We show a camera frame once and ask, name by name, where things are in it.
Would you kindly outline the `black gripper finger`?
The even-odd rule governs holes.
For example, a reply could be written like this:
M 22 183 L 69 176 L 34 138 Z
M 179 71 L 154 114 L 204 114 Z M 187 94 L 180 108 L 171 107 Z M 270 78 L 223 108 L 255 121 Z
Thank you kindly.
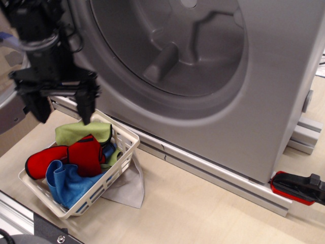
M 97 96 L 97 87 L 94 87 L 93 89 L 82 88 L 77 90 L 75 93 L 77 110 L 85 125 L 90 123 L 90 118 L 95 111 L 95 100 Z
M 26 107 L 34 117 L 45 123 L 50 116 L 51 107 L 47 97 L 42 97 L 39 93 L 27 93 L 21 95 Z

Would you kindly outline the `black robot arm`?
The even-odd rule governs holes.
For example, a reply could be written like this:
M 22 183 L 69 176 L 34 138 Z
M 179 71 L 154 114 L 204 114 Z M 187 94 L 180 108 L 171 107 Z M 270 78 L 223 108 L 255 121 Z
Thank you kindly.
M 1 1 L 1 11 L 19 37 L 29 68 L 9 73 L 15 89 L 34 117 L 45 123 L 48 96 L 73 96 L 85 125 L 99 96 L 95 72 L 74 63 L 61 1 Z

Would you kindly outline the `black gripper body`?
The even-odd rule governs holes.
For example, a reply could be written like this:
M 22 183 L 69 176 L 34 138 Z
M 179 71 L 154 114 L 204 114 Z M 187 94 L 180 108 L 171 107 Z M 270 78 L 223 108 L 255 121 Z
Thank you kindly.
M 12 71 L 9 78 L 21 95 L 74 96 L 95 99 L 99 96 L 97 74 L 74 63 L 73 55 L 64 47 L 26 50 L 30 67 Z

